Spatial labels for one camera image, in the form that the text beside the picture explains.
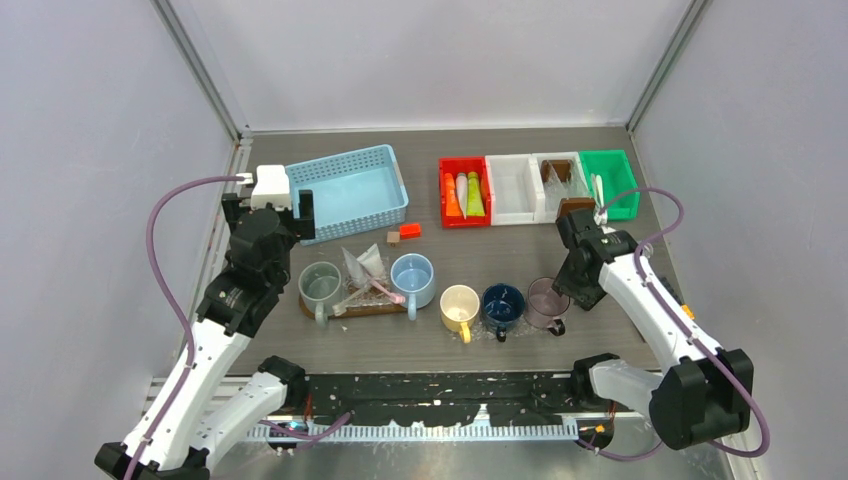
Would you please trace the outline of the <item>mauve mug black handle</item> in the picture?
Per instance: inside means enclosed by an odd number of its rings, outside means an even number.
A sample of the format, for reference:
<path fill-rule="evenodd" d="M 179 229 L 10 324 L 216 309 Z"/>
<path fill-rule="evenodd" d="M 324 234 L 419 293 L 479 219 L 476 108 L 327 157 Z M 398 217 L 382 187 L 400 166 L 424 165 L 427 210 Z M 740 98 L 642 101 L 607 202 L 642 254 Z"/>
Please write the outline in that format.
<path fill-rule="evenodd" d="M 559 337 L 566 332 L 564 318 L 571 298 L 554 291 L 553 282 L 553 278 L 541 277 L 530 284 L 524 319 L 530 326 Z"/>

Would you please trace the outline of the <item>grey-green mug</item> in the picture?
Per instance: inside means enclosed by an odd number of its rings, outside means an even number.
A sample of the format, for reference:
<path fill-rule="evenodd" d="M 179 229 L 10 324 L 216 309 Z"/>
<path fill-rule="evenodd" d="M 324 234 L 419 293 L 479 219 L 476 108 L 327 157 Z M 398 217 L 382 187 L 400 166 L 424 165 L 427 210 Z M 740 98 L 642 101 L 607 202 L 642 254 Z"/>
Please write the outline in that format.
<path fill-rule="evenodd" d="M 342 275 L 336 265 L 319 261 L 308 265 L 298 279 L 300 299 L 315 322 L 326 327 L 333 306 L 343 299 Z"/>

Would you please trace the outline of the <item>white toothpaste tube red cap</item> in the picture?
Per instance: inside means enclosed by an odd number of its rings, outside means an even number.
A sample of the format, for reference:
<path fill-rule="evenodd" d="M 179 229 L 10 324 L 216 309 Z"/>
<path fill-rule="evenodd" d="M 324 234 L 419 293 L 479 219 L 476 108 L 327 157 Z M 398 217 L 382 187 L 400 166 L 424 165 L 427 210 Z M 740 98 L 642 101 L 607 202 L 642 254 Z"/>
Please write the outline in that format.
<path fill-rule="evenodd" d="M 355 257 L 350 251 L 348 251 L 344 247 L 342 247 L 341 250 L 352 284 L 357 289 L 366 286 L 369 282 L 367 270 L 359 262 L 358 258 Z"/>

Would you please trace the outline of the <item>dark blue mug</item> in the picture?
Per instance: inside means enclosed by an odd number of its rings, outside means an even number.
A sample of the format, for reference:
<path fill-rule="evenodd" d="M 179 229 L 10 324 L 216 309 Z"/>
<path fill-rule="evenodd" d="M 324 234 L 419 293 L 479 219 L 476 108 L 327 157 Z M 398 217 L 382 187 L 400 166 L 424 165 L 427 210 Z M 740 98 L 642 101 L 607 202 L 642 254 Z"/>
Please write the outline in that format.
<path fill-rule="evenodd" d="M 523 318 L 526 301 L 516 287 L 497 283 L 489 286 L 481 299 L 481 321 L 498 342 L 505 342 Z"/>

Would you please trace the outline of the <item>clear textured acrylic holder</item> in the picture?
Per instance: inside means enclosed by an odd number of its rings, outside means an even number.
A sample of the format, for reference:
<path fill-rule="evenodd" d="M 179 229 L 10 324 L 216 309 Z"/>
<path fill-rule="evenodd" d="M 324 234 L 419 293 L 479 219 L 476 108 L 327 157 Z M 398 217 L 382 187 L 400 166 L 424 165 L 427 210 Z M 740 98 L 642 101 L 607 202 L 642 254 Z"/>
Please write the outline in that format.
<path fill-rule="evenodd" d="M 365 263 L 351 257 L 345 258 L 343 299 L 338 312 L 366 307 L 383 307 L 392 304 L 389 296 L 381 290 L 389 290 L 389 269 L 383 258 L 371 258 Z"/>

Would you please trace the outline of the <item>light blue mug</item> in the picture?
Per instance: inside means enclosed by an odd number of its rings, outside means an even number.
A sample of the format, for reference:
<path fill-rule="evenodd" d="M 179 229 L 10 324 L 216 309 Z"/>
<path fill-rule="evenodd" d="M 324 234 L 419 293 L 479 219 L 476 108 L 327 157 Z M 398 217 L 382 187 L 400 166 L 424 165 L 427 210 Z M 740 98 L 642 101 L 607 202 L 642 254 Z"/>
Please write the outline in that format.
<path fill-rule="evenodd" d="M 390 268 L 390 281 L 392 290 L 405 297 L 402 305 L 410 321 L 417 319 L 418 311 L 429 305 L 436 294 L 433 264 L 419 253 L 407 253 L 396 259 Z"/>

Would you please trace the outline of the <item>pink toothbrush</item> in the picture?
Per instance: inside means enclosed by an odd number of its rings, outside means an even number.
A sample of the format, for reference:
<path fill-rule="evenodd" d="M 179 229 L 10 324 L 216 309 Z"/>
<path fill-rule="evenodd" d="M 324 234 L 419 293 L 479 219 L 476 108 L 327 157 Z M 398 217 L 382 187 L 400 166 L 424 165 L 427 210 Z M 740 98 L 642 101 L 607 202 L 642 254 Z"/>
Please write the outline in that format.
<path fill-rule="evenodd" d="M 406 297 L 403 294 L 391 291 L 390 289 L 386 288 L 379 280 L 375 278 L 370 278 L 369 283 L 373 288 L 377 289 L 379 292 L 385 295 L 392 304 L 402 305 L 405 303 Z"/>

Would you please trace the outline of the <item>cream mug yellow handle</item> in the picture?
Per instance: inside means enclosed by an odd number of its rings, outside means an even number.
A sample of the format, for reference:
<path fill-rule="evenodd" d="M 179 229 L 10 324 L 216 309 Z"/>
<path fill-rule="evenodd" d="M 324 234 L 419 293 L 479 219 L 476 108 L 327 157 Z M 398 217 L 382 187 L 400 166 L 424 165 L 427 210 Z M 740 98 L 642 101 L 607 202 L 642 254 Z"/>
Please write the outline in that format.
<path fill-rule="evenodd" d="M 464 344 L 472 340 L 471 327 L 479 319 L 480 298 L 467 285 L 451 285 L 444 290 L 439 300 L 441 321 Z"/>

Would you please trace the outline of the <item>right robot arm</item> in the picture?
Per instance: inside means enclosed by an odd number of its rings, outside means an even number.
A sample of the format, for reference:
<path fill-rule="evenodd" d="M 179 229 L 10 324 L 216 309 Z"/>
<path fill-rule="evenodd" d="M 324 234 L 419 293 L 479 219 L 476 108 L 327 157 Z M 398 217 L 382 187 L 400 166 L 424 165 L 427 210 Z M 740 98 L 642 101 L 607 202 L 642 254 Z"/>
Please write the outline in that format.
<path fill-rule="evenodd" d="M 591 210 L 555 222 L 568 254 L 552 289 L 589 311 L 615 300 L 659 362 L 660 373 L 603 353 L 575 361 L 570 392 L 584 410 L 606 401 L 638 412 L 661 442 L 681 450 L 745 431 L 750 425 L 754 365 L 726 350 L 688 316 L 626 231 L 599 226 Z"/>

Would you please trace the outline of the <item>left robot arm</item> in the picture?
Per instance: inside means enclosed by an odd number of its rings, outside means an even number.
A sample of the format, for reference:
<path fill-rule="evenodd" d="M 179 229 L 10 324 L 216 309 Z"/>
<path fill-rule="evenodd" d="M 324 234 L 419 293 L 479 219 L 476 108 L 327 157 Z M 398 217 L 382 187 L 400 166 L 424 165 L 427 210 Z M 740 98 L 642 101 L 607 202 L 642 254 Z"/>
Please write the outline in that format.
<path fill-rule="evenodd" d="M 275 409 L 298 412 L 307 398 L 305 371 L 272 355 L 246 392 L 204 415 L 234 361 L 258 333 L 291 279 L 290 252 L 315 237 L 314 199 L 296 207 L 242 207 L 222 198 L 230 226 L 225 266 L 210 282 L 178 363 L 137 426 L 103 444 L 94 463 L 113 479 L 207 479 L 249 429 Z"/>

